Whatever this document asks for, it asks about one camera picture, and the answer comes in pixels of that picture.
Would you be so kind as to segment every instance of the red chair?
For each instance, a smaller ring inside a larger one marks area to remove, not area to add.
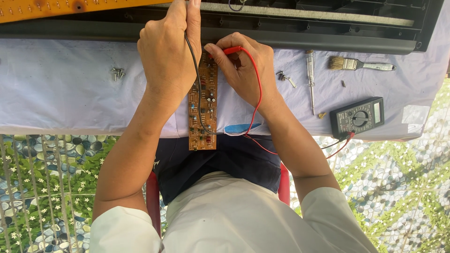
[[[289,172],[283,163],[281,167],[280,186],[278,188],[278,198],[289,205],[290,191],[289,191]],[[159,210],[159,187],[156,179],[156,174],[152,171],[147,179],[147,211],[152,219],[153,227],[161,237],[161,213]]]

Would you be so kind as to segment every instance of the tiled floor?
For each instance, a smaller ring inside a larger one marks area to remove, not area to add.
[[[329,159],[380,252],[450,252],[449,104],[446,79],[421,138],[352,140]],[[323,147],[334,142],[315,139]],[[114,136],[0,135],[0,252],[88,253],[96,179],[115,142]],[[301,215],[294,185],[291,207]]]

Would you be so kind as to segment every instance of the printed circuit board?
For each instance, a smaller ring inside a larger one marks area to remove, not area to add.
[[[217,64],[207,52],[202,52],[198,72],[200,83],[188,93],[189,150],[194,151],[216,149],[217,142],[216,135],[208,133],[216,133],[217,126]]]

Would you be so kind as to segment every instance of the person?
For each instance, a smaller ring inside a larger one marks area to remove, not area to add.
[[[294,117],[275,84],[274,52],[233,33],[206,44],[229,85],[258,112],[271,140],[261,149],[242,136],[218,135],[218,150],[186,151],[185,138],[159,139],[161,129],[196,80],[200,0],[174,0],[164,19],[140,31],[138,51],[147,78],[142,100],[106,157],[95,194],[90,253],[118,252],[376,252],[356,221],[328,162]],[[280,161],[291,172],[302,217],[278,200]],[[142,186],[155,167],[167,208],[161,240],[152,226]]]

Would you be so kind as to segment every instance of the digital multimeter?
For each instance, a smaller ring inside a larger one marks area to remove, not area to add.
[[[356,135],[384,124],[382,97],[373,97],[330,112],[333,137],[342,139],[347,132]]]

